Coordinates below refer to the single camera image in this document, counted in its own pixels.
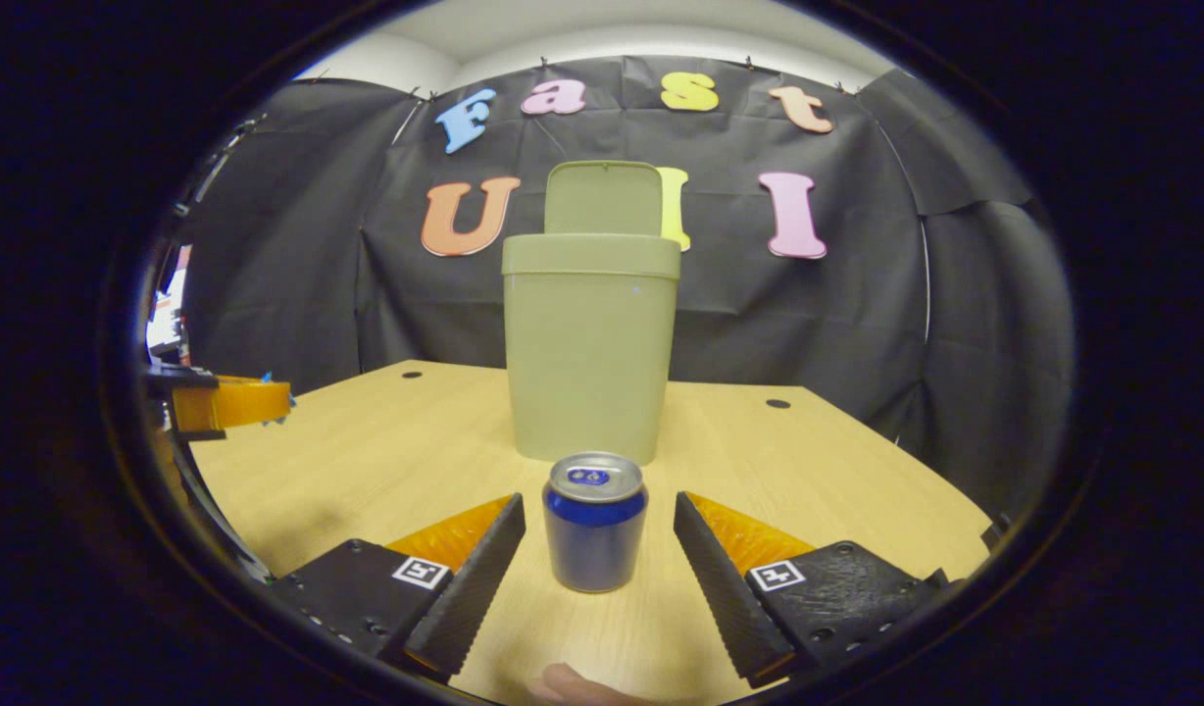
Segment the wooden table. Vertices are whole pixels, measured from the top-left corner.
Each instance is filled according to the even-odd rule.
[[[807,389],[673,382],[659,457],[643,469],[651,504],[637,576],[612,593],[576,593],[549,571],[541,488],[551,464],[518,455],[509,410],[502,370],[402,361],[302,394],[284,425],[230,429],[193,451],[231,525],[279,576],[343,540],[385,545],[523,493],[525,539],[450,679],[507,704],[530,701],[527,679],[553,661],[657,700],[751,692],[673,535],[678,490],[814,546],[857,541],[917,577],[939,566],[964,577],[987,555],[981,510]]]

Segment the blue can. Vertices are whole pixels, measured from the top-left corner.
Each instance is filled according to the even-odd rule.
[[[647,522],[642,469],[615,453],[573,453],[549,471],[542,499],[554,577],[600,593],[626,584]]]

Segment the black curtain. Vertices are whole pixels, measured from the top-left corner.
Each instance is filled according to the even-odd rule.
[[[307,393],[359,375],[356,231],[383,147],[414,99],[361,82],[297,82],[231,149],[177,237],[195,365]]]
[[[661,77],[702,72],[720,104],[673,111]],[[527,116],[547,81],[584,82],[578,113]],[[768,89],[796,86],[834,125],[795,125]],[[436,117],[494,89],[485,133],[447,155]],[[802,384],[955,482],[987,513],[1045,478],[1073,375],[1069,294],[1050,228],[987,134],[902,71],[858,95],[762,67],[671,57],[554,64],[419,100],[297,82],[262,108],[185,220],[194,359],[309,389],[406,358],[504,364],[502,239],[542,229],[566,160],[689,173],[671,377]],[[768,253],[765,172],[809,176],[820,260]],[[514,176],[498,239],[458,258],[420,242],[426,193]]]
[[[1054,229],[996,141],[915,77],[895,69],[858,100],[902,161],[928,247],[929,335],[899,443],[987,513],[1015,513],[1045,483],[1073,394]]]

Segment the finger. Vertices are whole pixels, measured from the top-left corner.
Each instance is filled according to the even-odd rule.
[[[536,700],[544,701],[545,704],[556,704],[561,706],[567,705],[567,700],[562,698],[561,693],[554,692],[553,688],[545,687],[544,679],[535,678],[527,683],[527,692],[533,694]]]
[[[567,665],[545,666],[542,678],[545,687],[561,694],[571,706],[650,706],[641,698],[589,681]]]

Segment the orange letter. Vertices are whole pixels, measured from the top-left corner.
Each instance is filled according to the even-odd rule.
[[[453,258],[479,253],[498,239],[502,223],[507,218],[507,202],[510,193],[520,186],[515,177],[496,177],[480,182],[480,192],[485,193],[484,211],[480,224],[472,233],[454,231],[454,214],[464,193],[472,190],[472,184],[455,182],[442,183],[427,192],[427,214],[424,216],[424,231],[420,236],[424,247],[432,255]]]
[[[667,90],[659,96],[674,111],[710,111],[720,104],[719,95],[712,90],[715,82],[710,76],[674,71],[663,77],[662,84]]]
[[[780,98],[780,106],[785,108],[785,114],[790,116],[790,120],[793,120],[793,124],[801,129],[808,129],[811,133],[827,133],[827,130],[833,129],[831,122],[818,118],[816,112],[811,111],[811,106],[822,108],[825,104],[814,95],[804,94],[802,88],[783,86],[768,90],[768,95]]]

